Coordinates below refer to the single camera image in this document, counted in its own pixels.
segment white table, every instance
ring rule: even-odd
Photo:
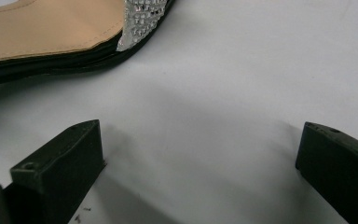
[[[90,119],[108,166],[82,224],[346,223],[295,160],[305,121],[358,138],[358,1],[177,0],[118,67],[1,85],[0,183]]]

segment rhinestone strap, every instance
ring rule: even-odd
[[[156,28],[166,4],[167,0],[125,0],[123,36],[117,51],[132,48]]]

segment tan footbed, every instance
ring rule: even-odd
[[[20,0],[0,7],[0,61],[91,49],[123,18],[124,0]]]

